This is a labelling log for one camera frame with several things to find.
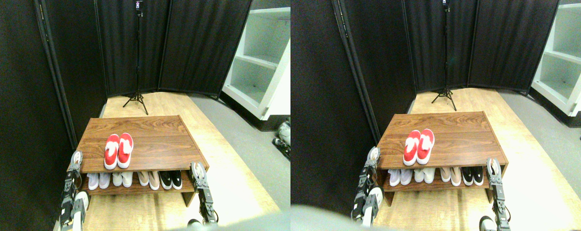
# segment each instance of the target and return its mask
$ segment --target black curtain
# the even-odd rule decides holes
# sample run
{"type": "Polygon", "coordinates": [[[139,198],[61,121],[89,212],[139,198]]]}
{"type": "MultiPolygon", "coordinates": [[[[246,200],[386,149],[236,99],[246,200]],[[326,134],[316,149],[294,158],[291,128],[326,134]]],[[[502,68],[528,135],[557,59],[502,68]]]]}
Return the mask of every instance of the black curtain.
{"type": "Polygon", "coordinates": [[[468,83],[527,92],[558,0],[480,0],[468,83]]]}
{"type": "Polygon", "coordinates": [[[43,0],[42,6],[57,65],[55,74],[62,82],[59,87],[66,98],[66,112],[79,141],[89,119],[99,117],[106,103],[95,5],[91,1],[64,4],[43,0]]]}
{"type": "Polygon", "coordinates": [[[72,154],[35,3],[0,1],[0,231],[48,231],[72,154]]]}
{"type": "MultiPolygon", "coordinates": [[[[463,86],[468,81],[477,0],[453,0],[447,13],[447,84],[463,86]]],[[[405,15],[411,41],[417,91],[445,86],[444,9],[442,0],[407,0],[405,15]]]]}
{"type": "Polygon", "coordinates": [[[330,1],[294,2],[291,204],[349,214],[375,145],[330,1]]]}
{"type": "Polygon", "coordinates": [[[402,1],[343,0],[350,44],[379,135],[416,97],[402,1]]]}
{"type": "MultiPolygon", "coordinates": [[[[168,0],[145,0],[141,18],[141,91],[158,87],[169,11],[168,0]]],[[[137,90],[137,11],[134,0],[98,2],[107,95],[137,90]]]]}
{"type": "Polygon", "coordinates": [[[159,88],[218,95],[251,0],[172,2],[159,88]]]}

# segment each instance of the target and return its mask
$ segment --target red shoe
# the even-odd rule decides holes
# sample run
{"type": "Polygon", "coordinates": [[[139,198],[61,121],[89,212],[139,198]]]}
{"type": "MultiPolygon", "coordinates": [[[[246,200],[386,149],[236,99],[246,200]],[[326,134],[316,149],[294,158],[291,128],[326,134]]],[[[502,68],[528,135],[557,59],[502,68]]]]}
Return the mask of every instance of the red shoe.
{"type": "Polygon", "coordinates": [[[417,161],[417,149],[418,149],[418,139],[421,137],[421,133],[418,130],[410,132],[408,138],[406,139],[406,145],[404,149],[404,165],[407,167],[414,165],[417,161]]]}
{"type": "Polygon", "coordinates": [[[110,135],[106,139],[106,146],[104,147],[104,168],[111,170],[117,165],[117,149],[119,149],[119,136],[117,134],[110,135]]]}
{"type": "Polygon", "coordinates": [[[429,156],[431,155],[431,148],[434,147],[434,143],[436,142],[436,138],[434,137],[434,132],[429,129],[423,130],[421,132],[421,139],[418,141],[418,159],[417,162],[420,165],[424,165],[429,161],[429,156]]]}
{"type": "Polygon", "coordinates": [[[128,133],[123,133],[119,139],[119,153],[117,154],[117,165],[121,168],[126,168],[130,165],[130,157],[132,156],[132,136],[128,133]]]}

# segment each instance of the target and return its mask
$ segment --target black and white sneaker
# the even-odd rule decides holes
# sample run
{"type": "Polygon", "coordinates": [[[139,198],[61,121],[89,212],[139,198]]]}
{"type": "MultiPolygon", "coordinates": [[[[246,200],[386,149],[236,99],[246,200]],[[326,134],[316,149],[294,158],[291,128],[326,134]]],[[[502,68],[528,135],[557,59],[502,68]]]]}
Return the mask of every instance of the black and white sneaker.
{"type": "Polygon", "coordinates": [[[476,185],[482,185],[482,167],[472,167],[472,178],[476,185]]]}
{"type": "Polygon", "coordinates": [[[163,189],[169,190],[171,189],[171,185],[172,180],[171,180],[171,174],[169,174],[169,171],[160,171],[160,183],[161,185],[163,185],[163,189]]]}
{"type": "Polygon", "coordinates": [[[181,189],[181,171],[171,171],[171,181],[173,182],[173,189],[181,189]]]}
{"type": "Polygon", "coordinates": [[[462,179],[464,179],[464,184],[467,186],[472,185],[472,171],[473,167],[462,167],[462,179]]]}

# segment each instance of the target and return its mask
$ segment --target light stand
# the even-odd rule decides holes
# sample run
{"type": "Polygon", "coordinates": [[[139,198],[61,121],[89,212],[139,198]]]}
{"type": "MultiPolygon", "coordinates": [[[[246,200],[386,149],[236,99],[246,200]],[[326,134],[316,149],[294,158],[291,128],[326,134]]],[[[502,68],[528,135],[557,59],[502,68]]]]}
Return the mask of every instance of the light stand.
{"type": "Polygon", "coordinates": [[[453,102],[453,97],[451,97],[451,95],[453,95],[453,92],[451,92],[451,90],[449,90],[449,81],[448,81],[448,75],[449,75],[449,57],[448,57],[448,52],[449,52],[449,40],[447,40],[447,20],[446,20],[446,15],[449,13],[449,4],[447,4],[446,0],[442,0],[442,7],[444,9],[444,89],[442,89],[440,92],[438,92],[438,96],[436,96],[436,98],[431,101],[431,103],[434,103],[436,101],[436,99],[438,99],[438,97],[446,97],[449,98],[451,100],[451,103],[453,103],[453,109],[455,109],[455,111],[457,112],[457,108],[455,107],[455,102],[453,102]]]}
{"type": "Polygon", "coordinates": [[[141,41],[140,41],[141,18],[143,17],[143,12],[141,11],[141,7],[143,5],[143,1],[137,0],[135,2],[135,4],[136,4],[136,8],[137,8],[137,92],[135,92],[135,94],[133,94],[132,97],[130,97],[130,99],[128,99],[128,101],[122,107],[126,107],[128,102],[130,102],[130,101],[137,101],[137,102],[143,104],[143,108],[145,108],[145,114],[149,115],[147,113],[147,108],[145,107],[145,103],[143,103],[143,95],[141,95],[141,90],[139,87],[139,75],[141,73],[141,68],[140,68],[140,66],[141,66],[141,41]]]}

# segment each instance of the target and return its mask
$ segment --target shoe rack shelf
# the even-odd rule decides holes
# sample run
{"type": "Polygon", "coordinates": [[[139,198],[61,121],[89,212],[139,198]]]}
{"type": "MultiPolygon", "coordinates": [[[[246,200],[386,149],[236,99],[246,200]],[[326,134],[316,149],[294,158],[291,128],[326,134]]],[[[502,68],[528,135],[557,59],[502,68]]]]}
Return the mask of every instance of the shoe rack shelf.
{"type": "Polygon", "coordinates": [[[389,169],[416,169],[425,167],[478,167],[486,166],[488,158],[497,158],[506,172],[508,160],[487,116],[484,112],[456,112],[447,114],[396,114],[380,139],[380,161],[377,167],[378,185],[382,185],[385,201],[391,205],[396,192],[440,191],[449,189],[486,189],[492,200],[487,176],[483,185],[466,186],[464,181],[453,186],[451,181],[443,182],[440,170],[436,169],[432,183],[417,183],[412,176],[408,185],[389,185],[389,169]],[[403,163],[405,139],[412,130],[429,128],[434,132],[435,143],[426,165],[403,163]]]}
{"type": "Polygon", "coordinates": [[[176,116],[147,116],[147,117],[113,117],[92,118],[81,137],[77,150],[83,153],[81,174],[82,191],[90,195],[102,194],[143,194],[143,193],[181,193],[186,206],[189,206],[194,197],[194,186],[189,179],[190,163],[203,163],[205,170],[209,164],[203,157],[201,150],[192,138],[192,135],[183,123],[181,117],[176,116]],[[115,167],[108,170],[104,167],[104,146],[111,134],[127,132],[132,136],[134,149],[130,157],[130,165],[123,169],[115,167]],[[171,171],[181,170],[182,186],[180,190],[171,188],[165,190],[162,184],[153,191],[149,185],[141,186],[139,171],[171,171]],[[106,189],[88,189],[88,173],[99,172],[134,172],[132,185],[128,188],[113,185],[113,177],[106,189]]]}
{"type": "Polygon", "coordinates": [[[181,189],[174,189],[171,187],[169,190],[163,189],[163,186],[160,185],[158,190],[153,191],[150,188],[150,185],[141,186],[139,183],[139,176],[135,172],[132,174],[132,185],[130,187],[124,187],[123,185],[115,186],[113,185],[113,176],[111,178],[111,182],[109,183],[109,187],[106,189],[96,188],[94,190],[90,190],[88,188],[88,177],[85,174],[81,175],[83,179],[83,183],[81,184],[81,191],[87,191],[90,195],[95,194],[143,194],[143,193],[186,193],[186,192],[194,192],[194,185],[190,181],[188,177],[187,171],[181,172],[181,189]]]}
{"type": "Polygon", "coordinates": [[[442,178],[440,177],[440,170],[436,169],[436,174],[434,175],[434,181],[432,183],[425,183],[423,182],[416,182],[414,181],[414,175],[412,176],[411,182],[407,185],[402,185],[399,183],[395,187],[391,187],[389,184],[389,177],[390,175],[387,174],[385,178],[385,184],[383,184],[383,191],[385,192],[402,192],[402,191],[442,191],[447,189],[462,189],[462,188],[472,188],[472,189],[488,189],[489,183],[483,179],[483,185],[475,185],[472,184],[471,186],[464,185],[464,180],[460,183],[459,186],[453,186],[451,184],[451,180],[449,182],[443,182],[442,178]]]}

